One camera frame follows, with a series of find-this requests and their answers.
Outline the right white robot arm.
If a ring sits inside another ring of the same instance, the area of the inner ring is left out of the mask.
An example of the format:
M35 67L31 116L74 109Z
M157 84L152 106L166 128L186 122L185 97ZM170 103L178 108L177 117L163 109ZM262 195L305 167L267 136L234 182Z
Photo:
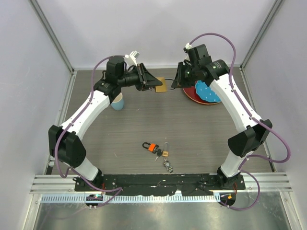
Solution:
M230 69L223 60L212 61L205 45L192 47L186 44L184 52L187 58L179 62L173 88L189 88L196 81L204 82L220 98L230 114L237 134L228 140L230 149L226 160L217 170L217 185L222 189L231 187L239 176L239 166L255 150L263 144L269 132L269 119L263 120L254 112L235 86L233 77L229 76Z

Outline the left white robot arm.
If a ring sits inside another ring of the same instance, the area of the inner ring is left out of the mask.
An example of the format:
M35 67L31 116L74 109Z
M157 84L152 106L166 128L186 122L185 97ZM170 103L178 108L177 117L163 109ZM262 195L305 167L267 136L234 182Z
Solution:
M91 92L79 109L64 123L53 125L48 131L49 152L55 164L62 162L72 171L84 178L91 191L102 185L102 173L86 157L82 139L98 115L108 108L123 87L134 86L138 91L146 91L161 86L162 82L154 77L143 63L136 63L128 55L109 56L106 69L98 82L91 79Z

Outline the large brass padlock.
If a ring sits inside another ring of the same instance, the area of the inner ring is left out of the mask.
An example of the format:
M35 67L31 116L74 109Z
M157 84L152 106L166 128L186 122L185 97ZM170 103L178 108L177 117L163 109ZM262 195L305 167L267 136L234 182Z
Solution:
M168 88L167 87L167 81L174 81L172 78L165 78L165 77L157 77L157 79L162 83L160 86L155 87L155 92L156 93L161 93L161 92L167 92L167 91L172 91L175 88Z

